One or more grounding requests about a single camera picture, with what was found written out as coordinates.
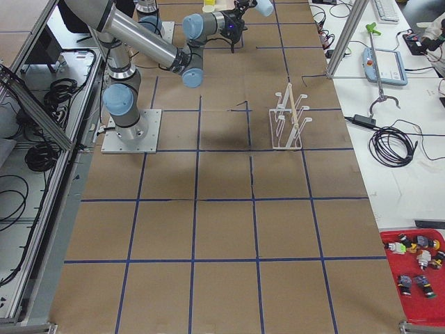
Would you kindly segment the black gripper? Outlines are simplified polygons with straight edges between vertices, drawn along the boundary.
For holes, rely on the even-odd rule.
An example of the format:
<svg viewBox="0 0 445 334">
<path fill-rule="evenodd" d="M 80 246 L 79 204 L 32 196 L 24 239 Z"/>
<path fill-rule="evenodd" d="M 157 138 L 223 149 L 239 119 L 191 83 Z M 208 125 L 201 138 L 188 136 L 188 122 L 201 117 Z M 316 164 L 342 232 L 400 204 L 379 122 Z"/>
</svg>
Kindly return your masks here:
<svg viewBox="0 0 445 334">
<path fill-rule="evenodd" d="M 247 9 L 255 8 L 257 0 L 236 0 L 236 9 L 224 10 L 222 15 L 225 19 L 221 36 L 225 38 L 240 38 L 245 30 L 243 15 Z"/>
</svg>

